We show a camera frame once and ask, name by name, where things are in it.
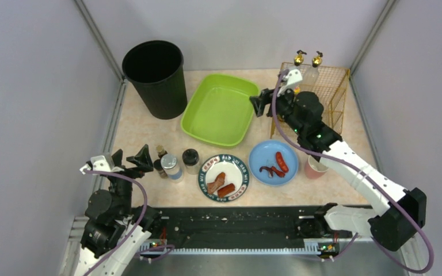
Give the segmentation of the clear glass bottle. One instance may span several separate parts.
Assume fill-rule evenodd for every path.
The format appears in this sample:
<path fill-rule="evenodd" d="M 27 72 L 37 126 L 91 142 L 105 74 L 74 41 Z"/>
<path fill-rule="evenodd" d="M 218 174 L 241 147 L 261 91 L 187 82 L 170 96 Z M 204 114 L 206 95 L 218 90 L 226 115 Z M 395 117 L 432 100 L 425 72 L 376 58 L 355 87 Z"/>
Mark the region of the clear glass bottle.
<path fill-rule="evenodd" d="M 303 74 L 303 86 L 313 86 L 315 85 L 319 77 L 319 66 L 323 61 L 323 53 L 317 51 L 317 55 L 312 59 L 311 67 L 305 71 Z"/>

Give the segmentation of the glass bottle with brown sauce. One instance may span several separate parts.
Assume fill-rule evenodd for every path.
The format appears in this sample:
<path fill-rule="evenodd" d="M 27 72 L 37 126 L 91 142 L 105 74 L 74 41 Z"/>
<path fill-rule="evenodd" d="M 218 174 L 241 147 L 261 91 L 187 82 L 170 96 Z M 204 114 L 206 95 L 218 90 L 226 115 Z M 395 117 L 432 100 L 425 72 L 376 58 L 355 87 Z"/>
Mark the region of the glass bottle with brown sauce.
<path fill-rule="evenodd" d="M 281 71 L 291 70 L 294 68 L 299 69 L 299 67 L 304 63 L 307 52 L 299 49 L 296 51 L 296 55 L 294 56 L 292 62 L 285 62 L 281 66 Z"/>

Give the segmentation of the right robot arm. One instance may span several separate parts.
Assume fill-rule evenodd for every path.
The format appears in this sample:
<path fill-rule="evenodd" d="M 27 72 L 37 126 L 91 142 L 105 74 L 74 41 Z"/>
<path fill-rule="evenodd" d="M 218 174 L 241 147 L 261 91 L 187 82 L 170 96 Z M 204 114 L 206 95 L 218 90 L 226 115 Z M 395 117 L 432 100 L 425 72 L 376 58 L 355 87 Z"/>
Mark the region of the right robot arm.
<path fill-rule="evenodd" d="M 322 217 L 330 229 L 371 237 L 390 251 L 400 249 L 415 234 L 423 233 L 423 191 L 405 189 L 359 157 L 322 121 L 323 105 L 315 93 L 295 94 L 288 90 L 273 99 L 274 93 L 264 89 L 259 96 L 249 98 L 256 115 L 262 116 L 266 105 L 274 107 L 274 117 L 281 117 L 296 132 L 295 147 L 337 172 L 371 204 L 369 209 L 327 204 Z"/>

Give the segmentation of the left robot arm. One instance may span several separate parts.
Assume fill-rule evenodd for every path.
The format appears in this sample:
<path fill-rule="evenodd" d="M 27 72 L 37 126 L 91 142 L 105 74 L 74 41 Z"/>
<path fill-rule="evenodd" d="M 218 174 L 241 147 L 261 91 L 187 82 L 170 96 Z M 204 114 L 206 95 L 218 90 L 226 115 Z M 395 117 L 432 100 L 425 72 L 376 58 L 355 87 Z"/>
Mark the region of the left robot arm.
<path fill-rule="evenodd" d="M 132 205 L 133 186 L 154 171 L 148 145 L 126 158 L 132 167 L 122 161 L 119 149 L 114 154 L 94 156 L 80 168 L 83 175 L 105 177 L 110 185 L 89 197 L 85 210 L 88 220 L 73 275 L 122 275 L 160 219 L 160 213 L 148 206 L 147 199 L 139 207 Z"/>

